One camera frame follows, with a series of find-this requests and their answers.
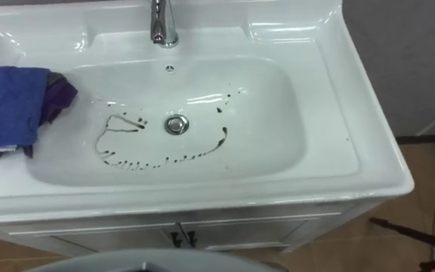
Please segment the brown floor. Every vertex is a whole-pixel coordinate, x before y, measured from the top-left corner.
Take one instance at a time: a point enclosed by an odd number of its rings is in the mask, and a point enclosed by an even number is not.
[[[403,145],[404,157],[415,179],[408,196],[383,204],[333,230],[291,254],[272,249],[239,250],[245,257],[285,265],[291,272],[403,272],[417,271],[427,261],[430,248],[391,231],[367,224],[370,216],[430,231],[435,198],[435,144]],[[38,267],[61,257],[0,241],[0,272]]]

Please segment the white ceramic sink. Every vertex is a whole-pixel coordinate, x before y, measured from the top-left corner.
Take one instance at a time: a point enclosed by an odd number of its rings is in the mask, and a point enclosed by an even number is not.
[[[40,129],[34,159],[0,160],[0,198],[13,207],[0,206],[0,215],[334,201],[412,189],[340,1],[172,3],[180,36],[172,49],[150,41],[147,0],[0,8],[0,65],[46,67],[79,90],[73,106]],[[174,114],[189,120],[181,135],[164,128]]]

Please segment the drain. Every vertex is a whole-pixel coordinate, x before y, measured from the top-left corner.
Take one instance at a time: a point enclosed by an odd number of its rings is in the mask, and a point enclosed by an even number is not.
[[[172,66],[172,65],[167,65],[166,67],[165,67],[165,71],[167,72],[167,73],[174,73],[174,71],[175,71],[175,68]]]
[[[189,120],[181,114],[174,114],[165,120],[165,130],[172,135],[180,135],[189,128]]]

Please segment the chrome faucet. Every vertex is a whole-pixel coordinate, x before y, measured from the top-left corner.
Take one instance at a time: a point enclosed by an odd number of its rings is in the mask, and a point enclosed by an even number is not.
[[[173,48],[179,42],[175,31],[170,0],[152,0],[150,39],[162,48]]]

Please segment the blue cloth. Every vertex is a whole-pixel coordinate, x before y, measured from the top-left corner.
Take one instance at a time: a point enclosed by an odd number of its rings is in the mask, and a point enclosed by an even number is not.
[[[0,147],[37,140],[49,70],[0,67]]]

